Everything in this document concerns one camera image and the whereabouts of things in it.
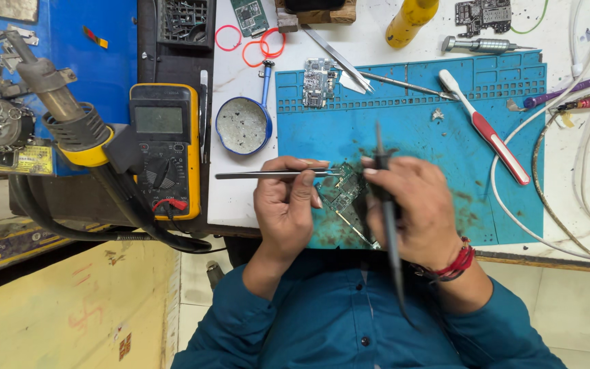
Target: person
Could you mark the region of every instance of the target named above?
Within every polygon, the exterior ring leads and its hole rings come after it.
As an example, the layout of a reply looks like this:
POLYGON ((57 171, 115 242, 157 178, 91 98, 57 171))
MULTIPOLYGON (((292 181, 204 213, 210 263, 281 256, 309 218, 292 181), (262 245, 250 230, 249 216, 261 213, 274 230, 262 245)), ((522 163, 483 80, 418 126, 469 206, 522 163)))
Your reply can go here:
MULTIPOLYGON (((464 243, 438 167, 398 157, 388 170, 375 170, 372 159, 361 161, 366 180, 402 208, 401 258, 428 271, 453 264, 464 243)), ((302 172, 291 182, 258 180, 254 209, 263 240, 219 282, 172 368, 565 368, 531 327, 520 298, 477 262, 447 282, 410 273, 410 324, 390 274, 374 267, 385 252, 365 250, 353 260, 340 257, 349 250, 304 250, 313 234, 311 206, 323 206, 314 173, 305 169, 328 164, 290 156, 265 163, 262 170, 302 172)), ((366 201, 368 226, 383 245, 380 204, 366 201)))

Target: red toothbrush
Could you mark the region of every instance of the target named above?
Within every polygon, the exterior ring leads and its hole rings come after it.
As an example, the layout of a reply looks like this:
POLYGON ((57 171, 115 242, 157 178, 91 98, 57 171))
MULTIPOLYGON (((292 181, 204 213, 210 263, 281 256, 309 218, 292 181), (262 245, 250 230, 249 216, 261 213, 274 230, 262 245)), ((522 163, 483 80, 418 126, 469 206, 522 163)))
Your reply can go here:
POLYGON ((504 145, 504 142, 497 135, 495 129, 491 127, 482 114, 475 110, 470 102, 468 102, 468 99, 463 96, 463 93, 459 88, 459 83, 457 83, 454 77, 452 77, 452 74, 444 69, 438 72, 438 77, 440 77, 440 80, 443 82, 443 84, 445 84, 445 86, 449 88, 450 91, 457 95, 462 101, 463 105, 465 105, 466 109, 468 109, 468 112, 471 115, 473 126, 477 132, 479 132, 482 138, 484 138, 488 144, 491 145, 493 150, 495 150, 497 155, 499 155, 500 159, 502 159, 516 181, 521 185, 527 185, 530 182, 530 176, 527 174, 525 169, 523 169, 520 163, 518 163, 518 160, 511 153, 511 151, 509 151, 507 145, 504 145))

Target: green wire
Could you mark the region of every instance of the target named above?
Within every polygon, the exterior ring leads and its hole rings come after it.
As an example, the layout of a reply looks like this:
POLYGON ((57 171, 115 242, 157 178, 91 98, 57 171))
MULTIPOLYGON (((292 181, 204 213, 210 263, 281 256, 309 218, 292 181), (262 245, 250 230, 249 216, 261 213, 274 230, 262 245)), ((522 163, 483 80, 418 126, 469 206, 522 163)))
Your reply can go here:
POLYGON ((531 31, 534 31, 539 26, 539 24, 541 24, 541 22, 543 21, 543 18, 545 17, 545 11, 547 10, 547 2, 548 2, 548 0, 545 0, 545 5, 543 7, 543 14, 541 14, 541 19, 539 19, 539 21, 536 24, 536 26, 534 26, 529 31, 525 31, 525 32, 517 31, 515 28, 513 28, 513 26, 511 27, 511 30, 514 31, 517 34, 520 34, 520 35, 524 35, 526 33, 530 33, 531 31))

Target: green circuit board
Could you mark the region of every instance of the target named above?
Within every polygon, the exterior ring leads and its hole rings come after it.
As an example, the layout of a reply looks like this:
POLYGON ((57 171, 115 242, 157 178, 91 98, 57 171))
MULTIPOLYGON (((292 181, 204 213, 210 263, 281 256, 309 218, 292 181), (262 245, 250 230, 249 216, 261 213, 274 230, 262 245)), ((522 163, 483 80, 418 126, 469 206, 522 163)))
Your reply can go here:
POLYGON ((320 199, 343 219, 364 242, 373 249, 379 249, 380 245, 377 241, 370 241, 357 229, 358 227, 363 230, 361 225, 355 226, 349 221, 349 219, 358 219, 356 210, 351 205, 368 188, 368 183, 362 175, 354 171, 350 164, 343 163, 339 169, 342 175, 338 176, 338 182, 334 186, 323 186, 321 182, 315 184, 316 190, 321 195, 320 199))
POLYGON ((242 37, 257 38, 269 28, 260 0, 231 0, 231 5, 234 7, 242 37))

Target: purple screwdriver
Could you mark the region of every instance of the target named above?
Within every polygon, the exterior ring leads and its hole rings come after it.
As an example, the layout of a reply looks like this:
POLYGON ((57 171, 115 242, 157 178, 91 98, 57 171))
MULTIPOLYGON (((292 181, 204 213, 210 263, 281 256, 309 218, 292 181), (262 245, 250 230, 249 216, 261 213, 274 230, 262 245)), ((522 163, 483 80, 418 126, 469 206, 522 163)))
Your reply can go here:
MULTIPOLYGON (((575 87, 573 87, 572 90, 570 90, 570 92, 575 92, 575 91, 579 91, 579 90, 584 90, 585 88, 590 87, 590 80, 586 80, 586 81, 582 81, 579 82, 577 85, 575 85, 575 87)), ((541 96, 537 96, 537 97, 528 97, 525 99, 525 108, 531 109, 536 107, 538 104, 542 104, 545 103, 546 101, 555 98, 559 95, 561 95, 562 92, 564 92, 566 89, 562 89, 559 91, 555 91, 553 93, 547 93, 545 95, 541 95, 541 96)))

